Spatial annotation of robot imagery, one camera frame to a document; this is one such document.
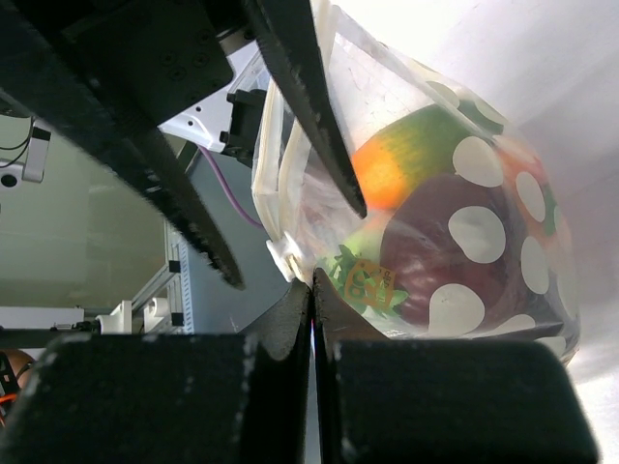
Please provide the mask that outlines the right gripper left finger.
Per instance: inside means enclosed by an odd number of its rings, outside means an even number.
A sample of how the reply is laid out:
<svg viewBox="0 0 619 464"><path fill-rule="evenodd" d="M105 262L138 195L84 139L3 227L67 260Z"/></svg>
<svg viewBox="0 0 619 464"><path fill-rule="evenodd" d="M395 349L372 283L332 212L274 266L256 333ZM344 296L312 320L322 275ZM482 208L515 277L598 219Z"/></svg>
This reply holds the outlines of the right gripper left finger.
<svg viewBox="0 0 619 464"><path fill-rule="evenodd" d="M239 333L65 334L1 434L5 463L300 463L310 291Z"/></svg>

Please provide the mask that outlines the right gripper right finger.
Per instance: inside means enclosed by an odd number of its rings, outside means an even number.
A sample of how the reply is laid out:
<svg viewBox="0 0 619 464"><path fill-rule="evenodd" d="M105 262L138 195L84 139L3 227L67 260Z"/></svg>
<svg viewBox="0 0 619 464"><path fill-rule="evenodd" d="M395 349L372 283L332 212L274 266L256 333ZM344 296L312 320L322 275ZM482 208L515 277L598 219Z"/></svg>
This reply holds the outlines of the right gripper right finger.
<svg viewBox="0 0 619 464"><path fill-rule="evenodd" d="M313 278L326 463L595 463L566 369L536 341L392 340Z"/></svg>

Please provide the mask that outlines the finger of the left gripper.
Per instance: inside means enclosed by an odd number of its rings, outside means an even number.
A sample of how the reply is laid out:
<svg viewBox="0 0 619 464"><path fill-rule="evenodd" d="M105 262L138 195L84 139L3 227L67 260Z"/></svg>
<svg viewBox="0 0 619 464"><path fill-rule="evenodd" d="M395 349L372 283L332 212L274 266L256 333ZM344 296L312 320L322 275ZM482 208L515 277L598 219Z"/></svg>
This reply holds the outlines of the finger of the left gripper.
<svg viewBox="0 0 619 464"><path fill-rule="evenodd" d="M349 206L367 204L331 106L309 1L242 3L268 71Z"/></svg>

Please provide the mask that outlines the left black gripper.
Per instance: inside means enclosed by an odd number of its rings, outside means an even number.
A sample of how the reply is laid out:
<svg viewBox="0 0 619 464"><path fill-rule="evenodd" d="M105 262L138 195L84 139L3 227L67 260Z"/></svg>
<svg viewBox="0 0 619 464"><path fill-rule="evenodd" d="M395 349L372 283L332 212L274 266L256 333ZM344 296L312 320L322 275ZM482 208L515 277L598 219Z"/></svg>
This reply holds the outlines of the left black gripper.
<svg viewBox="0 0 619 464"><path fill-rule="evenodd" d="M247 25L239 1L1 4L2 99L148 201L236 289L235 257L155 123L232 81Z"/></svg>

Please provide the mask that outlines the dark red apple toy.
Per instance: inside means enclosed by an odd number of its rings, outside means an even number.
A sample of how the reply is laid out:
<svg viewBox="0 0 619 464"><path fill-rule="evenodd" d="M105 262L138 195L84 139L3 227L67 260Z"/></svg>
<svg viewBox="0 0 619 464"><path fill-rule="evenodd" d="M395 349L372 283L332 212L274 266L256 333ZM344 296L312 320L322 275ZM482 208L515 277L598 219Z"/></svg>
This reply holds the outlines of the dark red apple toy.
<svg viewBox="0 0 619 464"><path fill-rule="evenodd" d="M440 335L491 330L526 311L520 268L524 221L501 187L440 174L419 185L389 220L380 264L408 299L410 325Z"/></svg>

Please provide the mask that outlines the orange green mango toy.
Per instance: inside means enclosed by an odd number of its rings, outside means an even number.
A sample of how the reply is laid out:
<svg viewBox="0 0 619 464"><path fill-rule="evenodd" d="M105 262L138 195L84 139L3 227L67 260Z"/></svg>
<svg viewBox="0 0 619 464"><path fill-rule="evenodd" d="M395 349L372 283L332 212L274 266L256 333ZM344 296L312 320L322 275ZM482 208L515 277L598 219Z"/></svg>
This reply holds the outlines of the orange green mango toy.
<svg viewBox="0 0 619 464"><path fill-rule="evenodd" d="M438 105L414 111L378 131L351 158L368 207L393 210L425 180L453 173L454 151L472 134Z"/></svg>

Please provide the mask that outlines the clear zip top bag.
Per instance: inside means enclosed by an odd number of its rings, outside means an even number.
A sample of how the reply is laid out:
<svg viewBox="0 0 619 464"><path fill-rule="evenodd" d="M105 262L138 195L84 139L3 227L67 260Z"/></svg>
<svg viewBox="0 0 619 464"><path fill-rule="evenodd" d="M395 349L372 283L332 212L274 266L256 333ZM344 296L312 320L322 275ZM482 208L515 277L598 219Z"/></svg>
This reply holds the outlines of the clear zip top bag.
<svg viewBox="0 0 619 464"><path fill-rule="evenodd" d="M537 153L466 87L311 3L332 108L368 213L330 178L276 84L252 198L287 280L323 271L390 338L510 336L575 354L572 238Z"/></svg>

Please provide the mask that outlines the red tomato toy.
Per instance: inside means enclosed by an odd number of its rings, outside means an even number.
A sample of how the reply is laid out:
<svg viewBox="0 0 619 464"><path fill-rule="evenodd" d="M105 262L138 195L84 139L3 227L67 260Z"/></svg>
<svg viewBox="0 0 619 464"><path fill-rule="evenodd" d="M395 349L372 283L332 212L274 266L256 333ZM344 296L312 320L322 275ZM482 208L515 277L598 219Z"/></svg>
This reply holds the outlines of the red tomato toy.
<svg viewBox="0 0 619 464"><path fill-rule="evenodd" d="M529 233L544 248L558 244L572 250L572 235L557 204L545 167L526 142L505 135L494 137L503 164L506 187L527 224Z"/></svg>

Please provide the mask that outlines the white radish toy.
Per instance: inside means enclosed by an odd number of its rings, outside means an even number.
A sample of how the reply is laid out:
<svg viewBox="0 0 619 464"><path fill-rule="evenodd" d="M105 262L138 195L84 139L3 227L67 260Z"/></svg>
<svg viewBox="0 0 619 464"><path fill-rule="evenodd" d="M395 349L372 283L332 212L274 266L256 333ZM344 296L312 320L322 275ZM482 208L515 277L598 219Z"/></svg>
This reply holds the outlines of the white radish toy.
<svg viewBox="0 0 619 464"><path fill-rule="evenodd" d="M363 225L349 236L343 244L356 257L378 263L383 234L389 220L384 215L368 217Z"/></svg>

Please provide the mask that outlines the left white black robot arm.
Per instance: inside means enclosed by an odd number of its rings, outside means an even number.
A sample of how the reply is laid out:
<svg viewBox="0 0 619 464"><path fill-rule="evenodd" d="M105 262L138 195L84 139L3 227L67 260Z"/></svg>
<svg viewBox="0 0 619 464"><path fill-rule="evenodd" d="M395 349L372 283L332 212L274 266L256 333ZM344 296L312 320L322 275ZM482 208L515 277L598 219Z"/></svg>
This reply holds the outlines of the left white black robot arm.
<svg viewBox="0 0 619 464"><path fill-rule="evenodd" d="M225 282L244 280L168 143L250 162L262 64L348 205L367 213L327 87L314 1L5 1L1 113L25 118L1 187L40 183L59 134L148 201Z"/></svg>

